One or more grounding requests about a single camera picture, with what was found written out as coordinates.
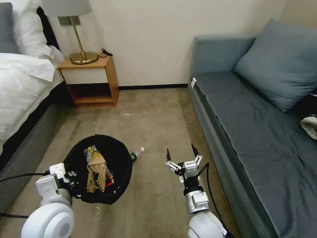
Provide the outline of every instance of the black baseboard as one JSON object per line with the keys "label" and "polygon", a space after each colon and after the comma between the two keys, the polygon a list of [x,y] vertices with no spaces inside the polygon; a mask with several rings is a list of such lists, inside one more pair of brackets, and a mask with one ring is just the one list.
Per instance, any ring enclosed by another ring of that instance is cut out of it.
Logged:
{"label": "black baseboard", "polygon": [[188,84],[161,84],[161,85],[141,85],[141,86],[119,86],[119,90],[187,88],[187,86],[188,86]]}

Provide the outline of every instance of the table lamp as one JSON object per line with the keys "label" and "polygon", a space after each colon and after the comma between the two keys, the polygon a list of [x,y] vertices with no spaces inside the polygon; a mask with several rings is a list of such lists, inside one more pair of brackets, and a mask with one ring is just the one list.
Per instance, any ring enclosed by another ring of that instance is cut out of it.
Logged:
{"label": "table lamp", "polygon": [[72,63],[88,64],[98,59],[96,53],[83,50],[73,19],[73,16],[82,16],[92,12],[88,0],[42,0],[42,7],[47,16],[68,17],[72,24],[80,48],[80,53],[70,55]]}

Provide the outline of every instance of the brown paper bag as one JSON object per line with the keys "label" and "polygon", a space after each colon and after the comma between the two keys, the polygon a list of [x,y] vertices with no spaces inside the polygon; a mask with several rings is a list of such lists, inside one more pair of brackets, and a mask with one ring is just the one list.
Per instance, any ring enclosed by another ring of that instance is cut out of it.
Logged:
{"label": "brown paper bag", "polygon": [[[94,192],[97,188],[104,192],[106,187],[106,161],[100,152],[93,152],[91,160],[87,165],[87,169],[89,171],[87,179],[87,192]],[[99,185],[99,187],[96,186],[94,181],[95,173],[98,173],[98,180],[96,183]]]}

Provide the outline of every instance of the lamp stem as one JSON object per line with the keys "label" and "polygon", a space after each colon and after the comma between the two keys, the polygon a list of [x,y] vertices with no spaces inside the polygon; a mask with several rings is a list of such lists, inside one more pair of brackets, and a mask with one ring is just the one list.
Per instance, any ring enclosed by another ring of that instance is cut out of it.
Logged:
{"label": "lamp stem", "polygon": [[80,48],[80,54],[82,55],[83,60],[87,60],[86,54],[85,54],[85,52],[83,50],[83,46],[82,46],[82,44],[80,42],[80,39],[79,39],[79,35],[78,35],[77,29],[76,29],[76,26],[75,26],[74,19],[73,19],[73,17],[68,17],[68,20],[70,21],[70,23],[73,26],[73,29],[74,29],[74,32],[75,32],[75,35],[76,35],[76,38],[77,38],[77,41],[78,41],[78,44],[79,44],[79,48]]}

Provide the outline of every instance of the lamp shade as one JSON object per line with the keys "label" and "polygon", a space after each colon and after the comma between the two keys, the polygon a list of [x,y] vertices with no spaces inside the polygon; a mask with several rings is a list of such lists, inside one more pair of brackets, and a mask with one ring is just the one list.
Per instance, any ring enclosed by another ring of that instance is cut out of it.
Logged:
{"label": "lamp shade", "polygon": [[42,0],[42,8],[47,16],[71,17],[92,12],[88,0]]}

